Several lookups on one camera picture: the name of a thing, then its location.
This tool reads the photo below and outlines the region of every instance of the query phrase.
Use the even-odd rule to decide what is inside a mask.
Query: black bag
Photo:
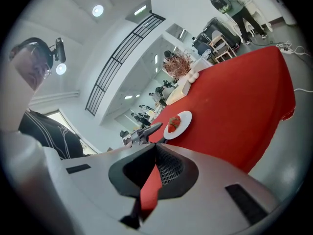
[[[231,10],[231,2],[229,0],[211,0],[211,3],[222,14]]]

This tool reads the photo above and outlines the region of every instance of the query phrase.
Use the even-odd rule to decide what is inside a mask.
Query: black slot
[[[72,174],[72,173],[79,172],[82,170],[87,170],[89,168],[91,168],[91,167],[88,164],[83,164],[83,165],[78,165],[78,166],[67,168],[67,172],[69,174]]]
[[[267,216],[267,212],[239,184],[225,187],[250,225],[254,225]]]

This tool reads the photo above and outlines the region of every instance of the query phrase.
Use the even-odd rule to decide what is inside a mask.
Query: wooden chair
[[[216,43],[218,41],[223,41],[225,43],[225,46],[219,50],[216,50]],[[214,49],[213,58],[216,60],[217,63],[219,63],[219,58],[222,58],[223,61],[225,61],[223,56],[226,54],[228,54],[230,58],[233,58],[233,56],[230,54],[230,51],[233,53],[234,57],[237,56],[236,53],[233,51],[233,49],[229,46],[229,44],[225,41],[225,39],[222,36],[217,36],[216,38],[212,39],[212,41],[210,42],[210,46]]]

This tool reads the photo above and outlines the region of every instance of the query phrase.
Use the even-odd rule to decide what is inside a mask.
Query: white cable
[[[285,43],[281,43],[281,44],[277,44],[277,45],[276,45],[276,47],[287,48],[287,50],[290,50],[291,53],[294,53],[294,54],[296,54],[296,55],[307,55],[307,56],[310,56],[310,57],[311,57],[310,54],[308,54],[308,53],[305,52],[305,49],[304,49],[303,46],[297,46],[295,50],[293,50],[293,49],[291,48],[291,46],[292,46],[292,44],[291,44],[291,42],[290,42],[289,40],[288,40],[287,42],[285,42]],[[297,52],[297,49],[298,49],[298,48],[303,48],[304,52]]]
[[[301,88],[298,88],[298,89],[295,89],[294,92],[296,91],[303,91],[303,92],[309,92],[309,93],[313,93],[313,91],[307,91],[305,89],[301,89]]]

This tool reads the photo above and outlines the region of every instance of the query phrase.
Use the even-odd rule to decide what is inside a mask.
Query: floor
[[[251,39],[259,45],[269,44],[270,41],[278,43],[289,40],[292,42],[293,49],[298,45],[306,46],[300,29],[284,23],[274,25],[273,32],[268,32],[268,38],[265,40],[262,40],[259,35]],[[241,44],[237,54],[259,48],[263,47]],[[283,56],[291,74],[293,87],[313,91],[313,62],[310,57],[295,54],[283,54]],[[249,173],[267,186],[281,201],[295,193],[301,186],[312,159],[313,94],[296,91],[295,98],[294,116],[280,122],[265,154]]]

